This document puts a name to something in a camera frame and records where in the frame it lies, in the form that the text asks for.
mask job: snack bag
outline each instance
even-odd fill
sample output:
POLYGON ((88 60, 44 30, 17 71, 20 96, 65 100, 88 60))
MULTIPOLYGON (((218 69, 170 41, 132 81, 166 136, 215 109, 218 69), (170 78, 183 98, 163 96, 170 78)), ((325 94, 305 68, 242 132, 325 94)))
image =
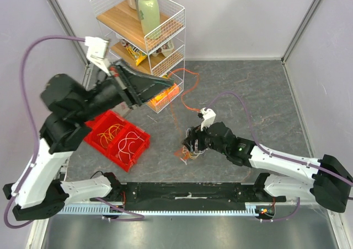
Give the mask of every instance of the snack bag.
POLYGON ((138 48, 136 48, 134 45, 131 45, 125 40, 120 40, 120 43, 134 59, 136 66, 138 66, 144 59, 146 59, 147 55, 144 52, 140 51, 138 48))
POLYGON ((161 101, 164 97, 166 97, 167 95, 169 96, 170 99, 172 99, 178 93, 179 93, 179 87, 177 84, 174 83, 173 86, 171 86, 167 90, 162 91, 157 96, 155 96, 153 99, 151 99, 151 103, 153 104, 153 106, 156 106, 156 104, 159 101, 161 101))

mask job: green bottle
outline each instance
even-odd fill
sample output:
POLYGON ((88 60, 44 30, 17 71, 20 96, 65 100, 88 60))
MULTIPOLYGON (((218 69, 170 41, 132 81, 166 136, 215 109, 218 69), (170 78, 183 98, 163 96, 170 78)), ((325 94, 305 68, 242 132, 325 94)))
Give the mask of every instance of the green bottle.
MULTIPOLYGON (((143 34, 147 35, 161 24, 157 0, 138 0, 138 11, 143 34)), ((158 29, 149 38, 154 40, 160 36, 161 30, 158 29)))

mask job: orange package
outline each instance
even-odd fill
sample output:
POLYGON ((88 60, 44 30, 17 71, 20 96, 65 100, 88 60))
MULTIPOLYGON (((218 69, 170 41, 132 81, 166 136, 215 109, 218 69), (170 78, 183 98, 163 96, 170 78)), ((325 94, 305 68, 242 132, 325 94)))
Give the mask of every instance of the orange package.
POLYGON ((172 99, 178 93, 179 93, 179 87, 177 86, 177 84, 174 84, 167 90, 159 93, 157 96, 151 99, 151 103, 153 104, 153 106, 156 106, 156 104, 160 102, 164 97, 168 96, 170 99, 172 99))

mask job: white bracket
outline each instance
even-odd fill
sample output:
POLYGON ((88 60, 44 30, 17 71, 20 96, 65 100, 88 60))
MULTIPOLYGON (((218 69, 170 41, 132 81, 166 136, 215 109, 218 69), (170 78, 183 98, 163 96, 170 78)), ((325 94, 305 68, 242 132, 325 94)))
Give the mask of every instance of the white bracket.
POLYGON ((76 182, 61 182, 61 188, 69 194, 65 205, 90 198, 105 197, 112 190, 111 183, 105 176, 76 182))
POLYGON ((271 156, 264 153, 258 146, 255 146, 252 152, 250 153, 252 157, 249 159, 249 162, 253 168, 266 169, 276 173, 280 173, 282 175, 295 178, 296 180, 299 180, 300 182, 311 186, 312 184, 314 184, 314 179, 312 176, 318 172, 317 169, 313 167, 307 168, 305 165, 296 164, 281 158, 274 157, 273 154, 285 156, 295 160, 300 160, 305 163, 310 162, 311 164, 320 166, 320 163, 317 158, 306 158, 272 150, 263 145, 262 147, 265 148, 269 153, 271 153, 271 156))
POLYGON ((310 193, 312 187, 312 184, 308 185, 288 176, 270 175, 265 181, 264 190, 273 197, 300 197, 301 201, 314 201, 315 197, 310 193))
POLYGON ((109 74, 109 61, 106 57, 109 40, 99 37, 85 37, 84 44, 88 46, 87 59, 94 65, 98 66, 106 74, 109 74))
POLYGON ((216 118, 216 114, 213 110, 206 109, 205 107, 201 109, 200 113, 202 114, 202 118, 204 119, 204 121, 201 123, 201 131, 203 131, 204 128, 208 128, 210 125, 213 124, 216 118))

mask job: gray floor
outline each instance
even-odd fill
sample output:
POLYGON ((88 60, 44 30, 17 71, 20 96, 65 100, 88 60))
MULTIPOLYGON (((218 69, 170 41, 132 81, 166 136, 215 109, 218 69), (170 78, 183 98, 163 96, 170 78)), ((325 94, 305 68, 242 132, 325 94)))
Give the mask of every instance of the gray floor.
MULTIPOLYGON (((187 105, 202 108, 219 93, 235 91, 246 100, 263 144, 276 150, 308 156, 280 61, 188 61, 186 67, 200 73, 199 86, 185 96, 187 105)), ((193 75, 186 73, 185 90, 191 88, 195 80, 193 75)), ((187 110, 180 98, 173 101, 173 109, 183 132, 190 126, 200 124, 197 114, 187 110)), ((251 138, 244 111, 235 98, 225 96, 213 109, 217 114, 216 121, 223 121, 239 137, 251 138)), ((127 119, 151 135, 150 148, 130 172, 126 173, 82 143, 70 159, 68 181, 87 179, 95 171, 103 170, 113 172, 120 181, 254 182, 260 172, 237 167, 211 150, 185 165, 174 156, 180 148, 181 136, 169 106, 156 114, 145 105, 132 111, 127 119)))

